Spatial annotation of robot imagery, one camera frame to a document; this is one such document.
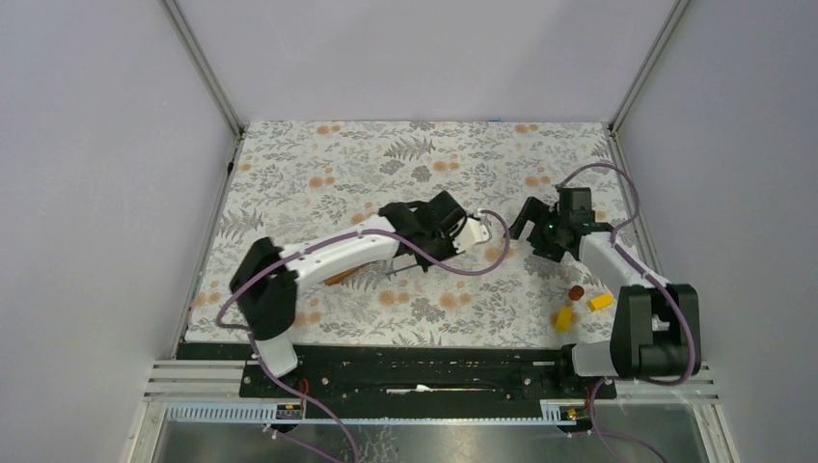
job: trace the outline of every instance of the red-brown object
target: red-brown object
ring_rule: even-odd
[[[568,290],[568,299],[570,299],[573,302],[577,302],[580,299],[582,299],[585,294],[586,291],[583,289],[583,287],[576,285],[572,287],[570,290]]]

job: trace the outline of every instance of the white wall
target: white wall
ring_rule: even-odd
[[[245,122],[600,122],[674,2],[179,3]]]
[[[0,461],[110,463],[231,136],[158,1],[3,1],[0,56]]]
[[[743,461],[814,461],[818,3],[694,2],[622,133]]]

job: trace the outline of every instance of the tabletop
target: tabletop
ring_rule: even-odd
[[[608,160],[601,123],[251,123],[184,337],[246,341],[243,332],[217,327],[215,316],[230,295],[233,272],[259,238],[271,236],[279,245],[319,238],[384,204],[428,201],[443,190],[467,210],[492,209],[510,223],[528,196],[552,203],[556,183],[585,164]],[[571,185],[591,188],[598,221],[615,225],[626,218],[614,172],[590,169]],[[492,231],[491,242],[447,263],[476,270],[494,262],[503,242],[497,223]],[[636,252],[631,230],[619,236]],[[481,277],[437,267],[390,273],[413,262],[408,256],[373,262],[338,285],[303,291],[290,339],[556,348],[611,335],[615,305],[592,313],[585,304],[607,291],[600,281],[570,256],[561,263],[533,256],[525,239],[512,241],[500,267]],[[569,330],[558,332],[554,317],[574,285],[585,297],[574,306]],[[237,307],[226,320],[244,322]]]

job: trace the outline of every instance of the table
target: table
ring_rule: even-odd
[[[528,196],[557,199],[554,185],[576,168],[610,160],[601,123],[254,122],[234,164],[218,231],[191,301],[186,341],[244,342],[215,325],[228,282],[250,245],[314,239],[365,220],[395,201],[428,201],[448,190],[467,210],[501,213],[510,223]],[[597,220],[626,218],[615,173],[592,169],[572,185],[593,191]],[[531,225],[523,236],[527,236]],[[490,243],[449,260],[479,269],[503,248],[498,225]],[[636,252],[636,236],[620,234]],[[557,348],[610,337],[615,306],[591,313],[585,301],[606,289],[570,256],[561,264],[512,241],[505,262],[483,277],[439,268],[427,274],[410,257],[374,262],[334,286],[301,298],[288,335],[295,343]],[[567,291],[586,296],[567,333],[552,319]],[[237,308],[226,320],[244,322]]]

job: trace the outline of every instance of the floral tablecloth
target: floral tablecloth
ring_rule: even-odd
[[[247,249],[272,236],[277,244],[314,239],[356,224],[383,204],[428,201],[448,190],[467,210],[485,207],[513,221],[528,196],[556,200],[554,184],[574,169],[608,160],[600,123],[256,122],[246,134],[218,234],[191,302],[185,339],[246,341],[214,319],[228,281]],[[604,170],[582,173],[598,220],[625,219],[621,186]],[[498,258],[502,233],[449,261],[478,269]],[[528,236],[531,225],[523,237]],[[620,234],[634,249],[632,231]],[[296,343],[559,347],[610,336],[615,307],[591,313],[585,301],[606,291],[580,263],[532,256],[512,241],[492,273],[461,277],[432,268],[389,275],[410,257],[369,264],[334,286],[302,297],[289,335]],[[567,333],[553,316],[567,290],[586,297]],[[243,322],[237,308],[227,320]]]

